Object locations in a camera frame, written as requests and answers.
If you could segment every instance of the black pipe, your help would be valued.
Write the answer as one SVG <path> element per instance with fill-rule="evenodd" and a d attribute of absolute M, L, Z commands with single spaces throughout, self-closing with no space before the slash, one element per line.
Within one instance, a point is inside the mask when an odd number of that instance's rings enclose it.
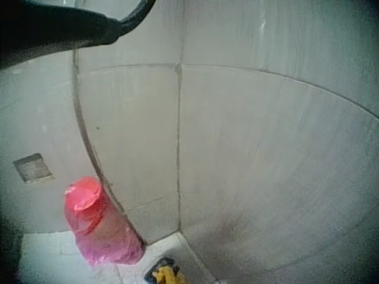
<path fill-rule="evenodd" d="M 118 21 L 82 9 L 20 2 L 11 17 L 1 20 L 1 68 L 55 52 L 112 44 L 133 31 L 155 0 L 142 0 Z"/>

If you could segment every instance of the small square grate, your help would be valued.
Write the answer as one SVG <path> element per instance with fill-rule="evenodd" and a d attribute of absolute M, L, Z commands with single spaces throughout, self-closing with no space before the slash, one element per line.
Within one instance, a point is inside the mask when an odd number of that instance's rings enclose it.
<path fill-rule="evenodd" d="M 40 153 L 13 162 L 25 183 L 45 182 L 54 179 Z"/>

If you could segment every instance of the tile grout line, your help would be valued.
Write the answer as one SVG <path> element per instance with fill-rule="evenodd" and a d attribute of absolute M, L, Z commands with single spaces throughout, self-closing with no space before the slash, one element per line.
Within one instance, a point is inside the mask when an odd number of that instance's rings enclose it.
<path fill-rule="evenodd" d="M 178 77 L 178 111 L 177 111 L 177 126 L 176 126 L 176 192 L 178 194 L 178 229 L 182 228 L 181 220 L 181 193 L 180 193 L 180 104 L 181 104 L 181 85 L 182 85 L 182 66 L 178 64 L 175 68 Z"/>
<path fill-rule="evenodd" d="M 125 284 L 125 283 L 124 283 L 124 279 L 121 277 L 121 272 L 120 272 L 120 270 L 118 269 L 118 265 L 117 265 L 117 264 L 115 264 L 115 265 L 116 265 L 116 271 L 117 271 L 118 277 L 120 278 L 120 283 L 121 283 L 121 284 Z"/>

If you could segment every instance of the pink plastic bag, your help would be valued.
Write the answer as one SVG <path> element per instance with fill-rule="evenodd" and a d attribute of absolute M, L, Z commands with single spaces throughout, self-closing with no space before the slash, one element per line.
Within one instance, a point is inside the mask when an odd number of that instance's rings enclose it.
<path fill-rule="evenodd" d="M 107 262 L 135 264 L 141 259 L 138 236 L 96 178 L 83 177 L 68 187 L 65 217 L 77 247 L 91 266 Z"/>

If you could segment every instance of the white tile floor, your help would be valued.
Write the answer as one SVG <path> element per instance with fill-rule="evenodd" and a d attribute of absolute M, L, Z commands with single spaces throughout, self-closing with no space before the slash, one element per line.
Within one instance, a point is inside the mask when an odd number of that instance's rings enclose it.
<path fill-rule="evenodd" d="M 19 275 L 22 283 L 142 284 L 144 274 L 162 256 L 174 258 L 190 284 L 214 282 L 180 233 L 148 246 L 135 265 L 95 267 L 80 255 L 71 232 L 27 234 L 23 238 Z"/>

